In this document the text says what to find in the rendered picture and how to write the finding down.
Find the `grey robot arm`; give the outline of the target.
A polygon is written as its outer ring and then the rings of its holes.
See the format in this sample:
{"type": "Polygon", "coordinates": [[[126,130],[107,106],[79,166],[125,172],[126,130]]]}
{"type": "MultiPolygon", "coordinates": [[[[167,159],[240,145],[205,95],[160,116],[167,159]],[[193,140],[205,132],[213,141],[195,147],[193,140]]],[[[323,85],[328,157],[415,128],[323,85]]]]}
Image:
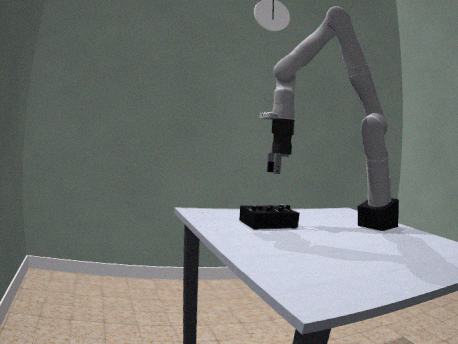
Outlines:
{"type": "Polygon", "coordinates": [[[365,110],[366,117],[362,121],[361,131],[366,154],[368,205],[382,207],[391,202],[388,151],[384,141],[387,121],[346,10],[338,6],[330,8],[320,27],[276,64],[274,75],[277,90],[274,92],[274,104],[294,106],[294,73],[306,66],[334,36],[339,40],[349,80],[365,110]]]}

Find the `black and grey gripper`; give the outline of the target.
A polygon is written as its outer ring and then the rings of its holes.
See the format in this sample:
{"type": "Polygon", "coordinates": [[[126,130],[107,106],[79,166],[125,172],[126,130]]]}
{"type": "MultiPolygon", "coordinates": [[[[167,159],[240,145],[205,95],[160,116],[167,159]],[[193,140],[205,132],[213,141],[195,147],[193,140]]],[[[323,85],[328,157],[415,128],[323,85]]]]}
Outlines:
{"type": "Polygon", "coordinates": [[[263,117],[275,118],[272,119],[272,133],[274,133],[272,153],[267,152],[267,172],[273,172],[274,167],[273,174],[280,174],[281,157],[289,157],[289,154],[291,155],[292,152],[291,138],[292,135],[294,135],[295,122],[294,106],[285,104],[274,104],[273,112],[260,113],[260,119],[268,119],[263,117]]]}

